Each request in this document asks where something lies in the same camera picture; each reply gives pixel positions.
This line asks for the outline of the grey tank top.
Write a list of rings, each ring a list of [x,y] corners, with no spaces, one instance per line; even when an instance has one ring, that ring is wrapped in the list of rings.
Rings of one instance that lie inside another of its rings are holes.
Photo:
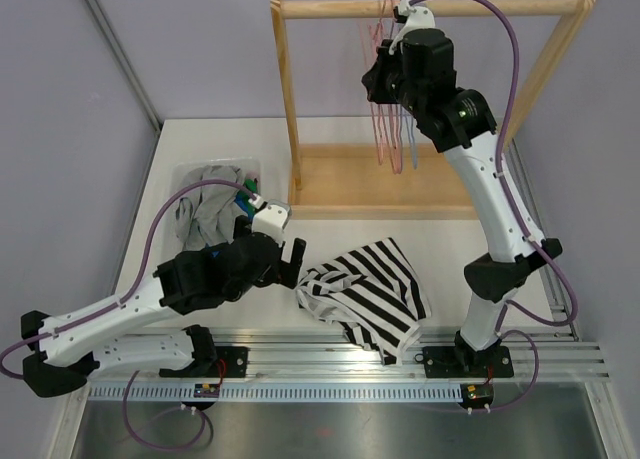
[[[243,184],[245,177],[244,171],[236,166],[209,165],[188,172],[179,188],[207,179]],[[174,229],[184,251],[233,241],[236,218],[245,215],[235,203],[238,193],[235,188],[213,184],[193,189],[180,199]]]

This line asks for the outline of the green tank top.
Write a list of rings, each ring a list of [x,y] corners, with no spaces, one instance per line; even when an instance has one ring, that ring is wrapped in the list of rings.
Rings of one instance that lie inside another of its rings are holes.
[[[247,177],[244,181],[243,187],[249,190],[252,194],[258,193],[258,180],[256,178]],[[251,197],[246,193],[239,191],[236,194],[234,203],[248,216],[255,214],[255,208],[250,203]]]

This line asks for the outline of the black white striped top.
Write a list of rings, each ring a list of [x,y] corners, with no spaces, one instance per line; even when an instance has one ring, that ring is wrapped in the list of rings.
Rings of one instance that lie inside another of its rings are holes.
[[[432,316],[429,298],[397,242],[387,237],[309,268],[295,289],[298,305],[338,324],[351,344],[400,366]]]

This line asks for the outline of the blue tank top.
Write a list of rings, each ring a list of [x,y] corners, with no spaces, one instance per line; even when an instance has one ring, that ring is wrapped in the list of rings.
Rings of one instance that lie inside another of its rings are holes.
[[[224,205],[216,215],[209,246],[230,244],[248,233],[253,215],[254,209],[247,201],[235,199]]]

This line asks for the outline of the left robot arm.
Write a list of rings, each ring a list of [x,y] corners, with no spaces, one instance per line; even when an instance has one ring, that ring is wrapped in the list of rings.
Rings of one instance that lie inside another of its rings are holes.
[[[208,328],[191,325],[166,335],[137,335],[141,327],[236,302],[252,288],[292,289],[306,242],[282,245],[260,232],[243,232],[230,244],[183,251],[157,267],[127,300],[113,295],[61,316],[31,311],[21,318],[30,355],[22,380],[39,397],[68,394],[88,381],[136,370],[162,377],[203,377],[218,354]]]

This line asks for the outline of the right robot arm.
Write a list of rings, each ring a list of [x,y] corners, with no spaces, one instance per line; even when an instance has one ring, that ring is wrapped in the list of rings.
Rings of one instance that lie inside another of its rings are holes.
[[[460,372],[476,375],[496,355],[507,301],[545,265],[543,257],[557,257],[562,246],[535,223],[522,232],[512,210],[522,202],[509,200],[503,189],[511,178],[496,150],[497,123],[482,94],[457,86],[454,45],[443,31],[418,28],[383,40],[362,83],[369,101],[399,104],[411,114],[470,194],[488,251],[464,268],[472,296],[453,359]]]

